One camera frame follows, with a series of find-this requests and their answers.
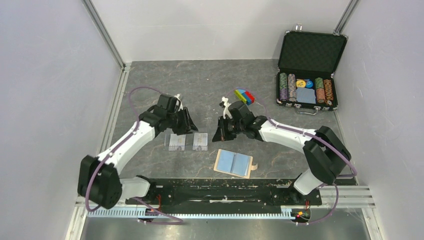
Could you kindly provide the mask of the transparent credit card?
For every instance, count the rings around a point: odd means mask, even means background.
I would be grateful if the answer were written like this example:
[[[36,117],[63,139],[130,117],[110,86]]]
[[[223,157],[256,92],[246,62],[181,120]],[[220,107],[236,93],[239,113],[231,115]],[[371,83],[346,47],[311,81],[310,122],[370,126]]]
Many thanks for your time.
[[[186,145],[186,136],[177,135],[174,133],[170,134],[168,150],[169,151],[184,151]]]
[[[194,151],[207,151],[208,150],[208,134],[202,132],[195,132],[193,134],[193,145]]]

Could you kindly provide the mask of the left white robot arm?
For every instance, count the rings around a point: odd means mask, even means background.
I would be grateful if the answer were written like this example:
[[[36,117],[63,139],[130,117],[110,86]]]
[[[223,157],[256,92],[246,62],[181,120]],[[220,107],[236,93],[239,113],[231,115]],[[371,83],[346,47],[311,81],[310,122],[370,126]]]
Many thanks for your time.
[[[157,190],[146,177],[121,178],[120,174],[135,154],[160,133],[172,130],[187,135],[198,128],[180,94],[161,94],[158,102],[141,113],[133,126],[112,146],[97,156],[86,155],[80,162],[77,193],[85,198],[86,209],[111,209],[120,200],[139,197],[145,204],[153,203]]]

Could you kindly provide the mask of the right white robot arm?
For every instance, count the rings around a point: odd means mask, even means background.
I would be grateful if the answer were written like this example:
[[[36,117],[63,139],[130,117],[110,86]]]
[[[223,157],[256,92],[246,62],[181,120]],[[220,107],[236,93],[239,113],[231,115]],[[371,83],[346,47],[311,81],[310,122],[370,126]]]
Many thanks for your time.
[[[249,139],[275,143],[303,153],[308,169],[291,184],[289,199],[302,204],[319,186],[331,185],[343,169],[352,167],[352,156],[334,131],[326,126],[319,129],[294,127],[267,116],[255,116],[242,101],[229,103],[223,97],[219,104],[223,114],[218,118],[213,142],[232,141],[243,134]]]

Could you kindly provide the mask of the beige card holder wallet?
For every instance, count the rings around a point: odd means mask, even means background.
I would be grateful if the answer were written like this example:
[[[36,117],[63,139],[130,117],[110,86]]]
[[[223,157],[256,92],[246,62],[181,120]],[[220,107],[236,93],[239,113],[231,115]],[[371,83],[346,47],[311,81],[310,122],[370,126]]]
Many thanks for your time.
[[[219,149],[213,170],[233,177],[249,179],[251,172],[257,168],[258,165],[253,163],[252,156]]]

